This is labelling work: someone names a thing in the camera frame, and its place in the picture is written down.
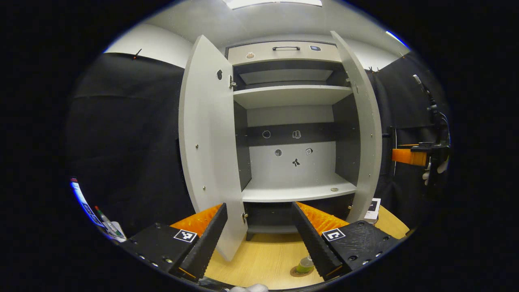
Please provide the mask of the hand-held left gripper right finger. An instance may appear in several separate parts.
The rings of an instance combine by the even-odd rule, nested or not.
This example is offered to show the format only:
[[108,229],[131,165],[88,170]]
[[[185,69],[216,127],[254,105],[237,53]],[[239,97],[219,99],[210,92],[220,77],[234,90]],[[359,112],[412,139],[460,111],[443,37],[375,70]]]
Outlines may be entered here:
[[401,242],[371,223],[348,223],[301,202],[292,203],[292,221],[326,281],[367,266]]

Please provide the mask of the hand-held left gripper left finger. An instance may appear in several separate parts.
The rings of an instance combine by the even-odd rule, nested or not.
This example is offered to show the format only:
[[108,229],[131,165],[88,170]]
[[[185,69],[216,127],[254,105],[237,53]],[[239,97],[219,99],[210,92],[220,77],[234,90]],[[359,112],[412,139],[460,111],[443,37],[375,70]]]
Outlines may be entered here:
[[228,220],[221,203],[174,224],[154,223],[119,246],[138,261],[174,277],[204,277]]

